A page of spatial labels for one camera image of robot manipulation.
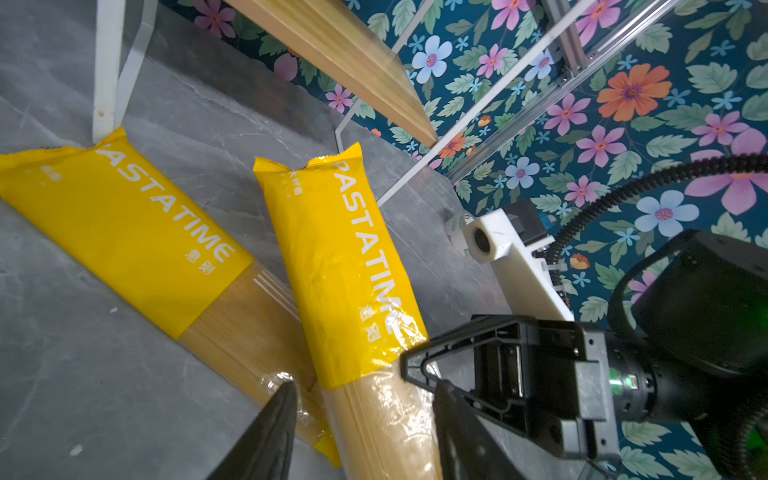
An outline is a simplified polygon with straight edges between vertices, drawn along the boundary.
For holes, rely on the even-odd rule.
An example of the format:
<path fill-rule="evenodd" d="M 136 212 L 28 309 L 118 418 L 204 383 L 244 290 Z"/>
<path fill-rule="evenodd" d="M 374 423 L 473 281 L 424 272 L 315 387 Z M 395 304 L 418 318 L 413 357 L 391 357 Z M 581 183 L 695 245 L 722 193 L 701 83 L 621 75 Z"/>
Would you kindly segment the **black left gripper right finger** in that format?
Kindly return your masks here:
<path fill-rule="evenodd" d="M 437 383 L 433 411 L 444 479 L 524 479 L 447 380 Z"/>

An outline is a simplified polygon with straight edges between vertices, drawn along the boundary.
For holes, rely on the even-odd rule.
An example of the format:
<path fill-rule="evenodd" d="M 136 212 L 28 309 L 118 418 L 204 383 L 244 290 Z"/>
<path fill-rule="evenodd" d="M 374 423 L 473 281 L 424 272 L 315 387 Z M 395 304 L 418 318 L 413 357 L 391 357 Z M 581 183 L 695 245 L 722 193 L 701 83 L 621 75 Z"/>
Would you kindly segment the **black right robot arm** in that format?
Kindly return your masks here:
<path fill-rule="evenodd" d="M 434 397 L 448 479 L 517 479 L 493 423 L 606 477 L 623 466 L 623 421 L 689 424 L 730 479 L 767 475 L 767 251 L 699 230 L 676 233 L 611 288 L 606 328 L 574 321 L 559 257 L 598 216 L 690 179 L 762 174 L 762 153 L 680 164 L 631 181 L 549 236 L 519 202 L 462 233 L 489 264 L 507 315 L 468 323 L 405 351 L 405 381 Z"/>

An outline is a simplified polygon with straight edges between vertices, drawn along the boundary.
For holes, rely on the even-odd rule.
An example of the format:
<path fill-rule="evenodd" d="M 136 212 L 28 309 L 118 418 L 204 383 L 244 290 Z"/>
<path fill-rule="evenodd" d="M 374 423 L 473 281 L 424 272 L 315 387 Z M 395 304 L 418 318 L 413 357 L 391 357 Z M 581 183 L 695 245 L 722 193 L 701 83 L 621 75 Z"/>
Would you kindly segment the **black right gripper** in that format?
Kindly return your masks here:
<path fill-rule="evenodd" d="M 402 354 L 404 380 L 430 392 L 434 363 L 469 357 L 474 385 L 458 392 L 481 418 L 551 455 L 618 465 L 624 421 L 647 412 L 651 375 L 621 338 L 572 321 L 475 315 Z"/>

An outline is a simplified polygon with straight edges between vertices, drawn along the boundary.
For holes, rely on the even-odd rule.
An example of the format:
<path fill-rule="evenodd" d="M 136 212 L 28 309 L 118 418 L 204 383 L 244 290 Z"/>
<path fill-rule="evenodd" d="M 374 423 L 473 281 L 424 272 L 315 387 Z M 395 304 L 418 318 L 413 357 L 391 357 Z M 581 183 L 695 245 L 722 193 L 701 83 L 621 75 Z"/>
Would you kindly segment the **yellow pasta bag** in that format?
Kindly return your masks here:
<path fill-rule="evenodd" d="M 350 479 L 441 475 L 432 397 L 400 356 L 427 340 L 361 147 L 254 175 L 279 242 L 330 428 Z"/>
<path fill-rule="evenodd" d="M 256 403 L 293 382 L 298 435 L 340 464 L 292 293 L 123 129 L 91 148 L 3 155 L 1 197 Z"/>

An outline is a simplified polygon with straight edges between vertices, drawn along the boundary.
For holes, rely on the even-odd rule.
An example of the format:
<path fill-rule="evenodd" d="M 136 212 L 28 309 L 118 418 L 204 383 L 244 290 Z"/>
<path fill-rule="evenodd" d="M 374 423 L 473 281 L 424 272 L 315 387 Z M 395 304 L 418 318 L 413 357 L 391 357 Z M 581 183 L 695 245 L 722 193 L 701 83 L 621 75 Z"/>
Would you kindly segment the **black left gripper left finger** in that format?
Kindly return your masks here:
<path fill-rule="evenodd" d="M 283 383 L 207 479 L 287 479 L 297 407 L 295 384 Z"/>

